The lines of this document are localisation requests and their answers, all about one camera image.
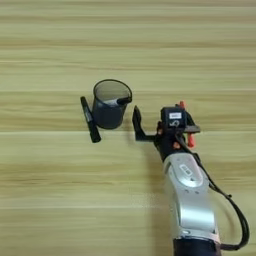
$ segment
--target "white sticker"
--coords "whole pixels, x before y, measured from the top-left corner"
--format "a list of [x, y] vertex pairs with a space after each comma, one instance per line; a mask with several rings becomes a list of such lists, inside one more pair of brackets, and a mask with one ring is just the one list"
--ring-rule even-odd
[[181, 119], [182, 114], [180, 112], [177, 113], [169, 113], [169, 119]]

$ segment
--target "silver robot arm segment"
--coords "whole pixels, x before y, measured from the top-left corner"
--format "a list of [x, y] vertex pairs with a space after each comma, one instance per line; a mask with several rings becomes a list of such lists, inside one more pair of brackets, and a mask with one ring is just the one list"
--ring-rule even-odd
[[208, 199], [209, 181], [188, 153], [164, 161], [165, 189], [172, 203], [173, 239], [197, 238], [219, 244], [219, 234]]

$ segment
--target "wood grain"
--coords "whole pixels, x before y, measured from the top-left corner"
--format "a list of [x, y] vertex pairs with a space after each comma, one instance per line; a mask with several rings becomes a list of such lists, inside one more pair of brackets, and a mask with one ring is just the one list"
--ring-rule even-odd
[[[256, 251], [254, 0], [1, 0], [0, 255], [171, 255], [162, 164], [134, 141], [185, 99], [196, 151], [248, 217]], [[93, 145], [79, 97], [105, 78], [134, 92], [123, 125]], [[240, 228], [212, 194], [224, 242]]]

